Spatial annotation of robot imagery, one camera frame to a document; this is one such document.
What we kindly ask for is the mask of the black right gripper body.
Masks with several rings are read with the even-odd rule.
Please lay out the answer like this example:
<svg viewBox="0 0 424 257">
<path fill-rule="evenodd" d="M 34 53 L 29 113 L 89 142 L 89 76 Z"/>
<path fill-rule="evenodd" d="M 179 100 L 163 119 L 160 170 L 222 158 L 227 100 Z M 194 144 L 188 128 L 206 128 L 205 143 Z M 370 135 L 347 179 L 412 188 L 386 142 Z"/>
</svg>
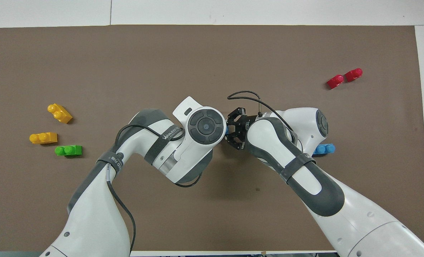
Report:
<svg viewBox="0 0 424 257">
<path fill-rule="evenodd" d="M 246 134 L 251 124 L 256 121 L 257 115 L 247 116 L 245 120 L 243 120 L 239 124 L 228 124 L 228 137 L 229 138 L 241 138 L 241 140 L 245 139 L 246 142 Z"/>
</svg>

